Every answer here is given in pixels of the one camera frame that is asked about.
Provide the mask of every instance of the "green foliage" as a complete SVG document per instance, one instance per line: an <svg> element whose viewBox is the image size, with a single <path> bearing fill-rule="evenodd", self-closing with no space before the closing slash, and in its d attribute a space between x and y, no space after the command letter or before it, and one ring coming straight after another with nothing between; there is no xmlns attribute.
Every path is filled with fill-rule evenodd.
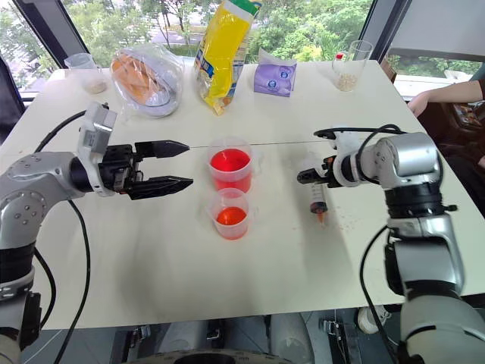
<svg viewBox="0 0 485 364"><path fill-rule="evenodd" d="M169 45L178 55L194 56L197 46L189 45L189 16L198 12L207 25L221 0L62 0L96 62L108 67L115 52L126 46L150 42L154 27L168 41L168 28L185 40L185 45ZM338 51L358 38L372 0L264 0L250 32L246 61L257 62L265 49L283 58L298 61L330 61ZM27 72L16 72L18 85L29 77L47 77L57 66L26 31L28 26L18 10L0 5L0 52L9 62L21 58ZM169 24L168 15L177 17ZM445 70L474 73L477 62L441 58L391 56L390 64L399 74L443 77Z"/></svg>
<svg viewBox="0 0 485 364"><path fill-rule="evenodd" d="M251 33L249 59L257 58L260 47L283 59L333 59L358 38L370 4L371 0L263 2Z"/></svg>
<svg viewBox="0 0 485 364"><path fill-rule="evenodd" d="M67 12L89 52L102 67L109 67L118 49L151 40L150 20L132 5L106 11L102 0L94 0L74 3Z"/></svg>
<svg viewBox="0 0 485 364"><path fill-rule="evenodd" d="M414 57L406 55L390 55L388 62L398 74L409 76L445 77L445 71L462 71L474 74L480 68L480 62L456 61L452 59L433 57Z"/></svg>
<svg viewBox="0 0 485 364"><path fill-rule="evenodd" d="M171 52L175 55L185 55L187 57L195 57L199 49L198 45L173 45L171 47Z"/></svg>
<svg viewBox="0 0 485 364"><path fill-rule="evenodd" d="M29 74L32 79L47 78L57 68L17 8L9 3L0 5L0 54L9 64L23 62L23 69L12 72L19 88L28 84Z"/></svg>

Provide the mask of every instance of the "window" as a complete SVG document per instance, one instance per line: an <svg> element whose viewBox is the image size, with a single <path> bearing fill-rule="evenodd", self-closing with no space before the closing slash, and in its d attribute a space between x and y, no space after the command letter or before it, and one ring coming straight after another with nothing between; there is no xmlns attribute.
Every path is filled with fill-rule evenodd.
<svg viewBox="0 0 485 364"><path fill-rule="evenodd" d="M163 42L194 56L221 1L62 0L96 62L108 67L114 53L142 42ZM281 58L331 60L356 40L372 0L265 0L250 32L247 61L259 47Z"/></svg>
<svg viewBox="0 0 485 364"><path fill-rule="evenodd" d="M58 68L10 0L0 0L0 53L22 95L41 91Z"/></svg>
<svg viewBox="0 0 485 364"><path fill-rule="evenodd" d="M388 55L387 61L397 73L394 84L405 98L412 98L429 89L468 81L482 65L476 61L404 54Z"/></svg>

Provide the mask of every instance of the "white table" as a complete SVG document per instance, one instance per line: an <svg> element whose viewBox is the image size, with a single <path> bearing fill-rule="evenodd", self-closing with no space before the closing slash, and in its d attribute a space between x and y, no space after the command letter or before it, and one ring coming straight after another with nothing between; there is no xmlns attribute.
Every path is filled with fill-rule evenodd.
<svg viewBox="0 0 485 364"><path fill-rule="evenodd" d="M328 142L312 135L332 124L377 127L393 122L407 131L422 127L376 62L368 62L353 93L337 91L325 78L328 63L299 64L289 99L253 93L254 69L245 67L236 97L221 117L199 100L189 67L183 102L173 115L148 119L121 113L111 144L172 139L192 147L175 158L146 160L145 177L172 174L195 182L181 193L157 199L102 199L90 193L77 200L92 247L92 284L78 327L365 306L358 264L369 239L386 222L383 191L371 185L330 190L330 216L322 228L308 211L308 187L296 182L299 163L308 152L322 157L334 153ZM112 110L121 111L112 86L91 96L66 74L53 74L0 148L2 171L90 100L108 101ZM78 128L72 123L45 150L74 151ZM205 146L224 135L248 140L263 155L262 172L249 192L258 211L255 221L244 238L233 242L217 235L204 212L214 190ZM479 240L485 222L448 166L442 192L446 203L460 208L453 222L467 274L464 293L484 292ZM358 213L362 206L368 213ZM37 246L58 284L47 327L66 328L85 275L80 226L66 203L48 214ZM366 280L375 303L402 301L386 286L379 244L369 255ZM40 268L33 289L42 294L46 307L49 285Z"/></svg>

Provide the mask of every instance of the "plastic measuring cup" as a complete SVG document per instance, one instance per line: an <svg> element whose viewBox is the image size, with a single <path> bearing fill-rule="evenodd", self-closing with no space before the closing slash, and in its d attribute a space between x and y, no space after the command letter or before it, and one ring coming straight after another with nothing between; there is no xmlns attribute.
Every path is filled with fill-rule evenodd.
<svg viewBox="0 0 485 364"><path fill-rule="evenodd" d="M207 208L217 232L225 239L241 238L249 227L249 202L246 194L236 188L216 192Z"/></svg>
<svg viewBox="0 0 485 364"><path fill-rule="evenodd" d="M208 149L207 164L217 190L251 187L253 154L247 142L229 136L215 140Z"/></svg>
<svg viewBox="0 0 485 364"><path fill-rule="evenodd" d="M74 70L81 86L88 93L101 93L106 89L105 76L89 53L77 53L64 59L64 63L70 70Z"/></svg>
<svg viewBox="0 0 485 364"><path fill-rule="evenodd" d="M89 53L76 53L75 55L71 55L64 59L64 63L71 70L89 70L92 68L98 68L92 59L92 55Z"/></svg>

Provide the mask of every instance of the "glass cup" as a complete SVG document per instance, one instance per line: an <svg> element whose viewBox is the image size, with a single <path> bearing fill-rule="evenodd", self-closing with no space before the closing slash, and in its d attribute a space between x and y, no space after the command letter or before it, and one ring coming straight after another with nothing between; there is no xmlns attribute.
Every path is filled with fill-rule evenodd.
<svg viewBox="0 0 485 364"><path fill-rule="evenodd" d="M77 53L64 59L64 63L88 93L101 93L106 89L105 76L89 53Z"/></svg>
<svg viewBox="0 0 485 364"><path fill-rule="evenodd" d="M340 91L352 91L362 75L365 63L370 58L374 47L364 40L350 43L347 52L338 52L332 61L336 74L335 86Z"/></svg>
<svg viewBox="0 0 485 364"><path fill-rule="evenodd" d="M207 207L217 232L228 240L241 238L249 227L249 201L246 194L236 188L216 192Z"/></svg>
<svg viewBox="0 0 485 364"><path fill-rule="evenodd" d="M208 149L207 164L216 190L251 188L253 153L247 142L229 136L215 140Z"/></svg>

